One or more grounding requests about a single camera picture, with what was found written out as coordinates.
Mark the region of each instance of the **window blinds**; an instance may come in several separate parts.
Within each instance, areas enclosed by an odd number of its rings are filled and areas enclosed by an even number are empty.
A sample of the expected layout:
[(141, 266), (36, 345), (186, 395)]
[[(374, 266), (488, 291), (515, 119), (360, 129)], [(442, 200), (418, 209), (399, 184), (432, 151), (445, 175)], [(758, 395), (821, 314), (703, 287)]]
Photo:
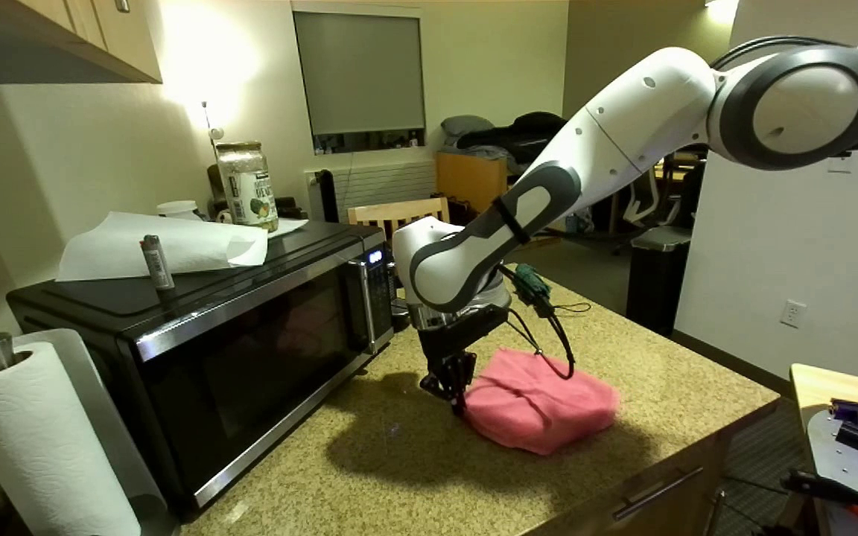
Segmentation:
[(418, 17), (296, 11), (296, 34), (313, 133), (426, 129)]

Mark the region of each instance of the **kitchen cabinet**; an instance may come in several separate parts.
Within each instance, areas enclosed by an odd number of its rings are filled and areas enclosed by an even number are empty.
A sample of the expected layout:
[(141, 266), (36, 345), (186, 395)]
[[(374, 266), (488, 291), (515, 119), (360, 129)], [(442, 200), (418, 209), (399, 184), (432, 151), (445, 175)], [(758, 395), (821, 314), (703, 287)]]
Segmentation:
[(614, 495), (530, 531), (530, 536), (648, 536), (648, 532), (712, 532), (718, 518), (718, 488), (730, 437), (715, 436), (669, 462), (617, 485)]
[(0, 0), (0, 84), (155, 84), (153, 0)]

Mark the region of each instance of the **paper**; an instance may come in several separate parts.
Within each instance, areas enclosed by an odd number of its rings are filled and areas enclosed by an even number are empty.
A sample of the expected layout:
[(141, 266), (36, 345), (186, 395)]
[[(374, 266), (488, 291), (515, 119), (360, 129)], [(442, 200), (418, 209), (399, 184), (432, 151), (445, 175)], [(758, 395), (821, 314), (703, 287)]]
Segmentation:
[(138, 516), (49, 342), (0, 370), (0, 485), (30, 532), (141, 536)]
[(79, 403), (101, 440), (104, 455), (117, 480), (122, 483), (129, 503), (135, 506), (141, 532), (143, 536), (173, 532), (180, 521), (171, 518), (168, 501), (153, 470), (146, 467), (138, 443), (131, 440), (112, 394), (104, 390), (104, 382), (95, 370), (95, 358), (83, 345), (80, 334), (70, 327), (22, 334), (13, 339), (13, 349), (28, 351), (36, 342), (53, 345), (56, 358), (64, 360), (64, 370), (70, 372)]
[[(275, 235), (301, 224), (308, 220), (280, 220)], [(146, 278), (143, 235), (161, 238), (171, 273), (262, 266), (268, 256), (268, 230), (260, 227), (112, 211), (95, 230), (67, 245), (53, 279)]]

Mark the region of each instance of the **electrical outlet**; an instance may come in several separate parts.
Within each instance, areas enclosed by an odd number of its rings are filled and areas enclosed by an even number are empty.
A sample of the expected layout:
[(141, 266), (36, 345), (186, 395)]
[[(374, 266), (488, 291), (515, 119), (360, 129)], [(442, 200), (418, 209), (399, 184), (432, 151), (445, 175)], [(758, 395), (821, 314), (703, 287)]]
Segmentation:
[(800, 323), (801, 323), (806, 309), (807, 309), (807, 303), (806, 303), (806, 302), (795, 302), (795, 299), (783, 302), (783, 309), (780, 309), (780, 324), (788, 324), (788, 327), (795, 327), (795, 330), (800, 330)]

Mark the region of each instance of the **pink cloth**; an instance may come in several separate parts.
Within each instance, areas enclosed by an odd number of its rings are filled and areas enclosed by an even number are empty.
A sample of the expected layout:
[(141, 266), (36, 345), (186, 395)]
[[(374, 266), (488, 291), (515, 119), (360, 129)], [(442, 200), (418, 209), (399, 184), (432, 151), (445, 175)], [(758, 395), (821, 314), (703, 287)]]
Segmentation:
[(496, 443), (552, 455), (614, 424), (617, 390), (576, 372), (560, 378), (545, 358), (496, 351), (488, 370), (465, 394), (468, 424)]

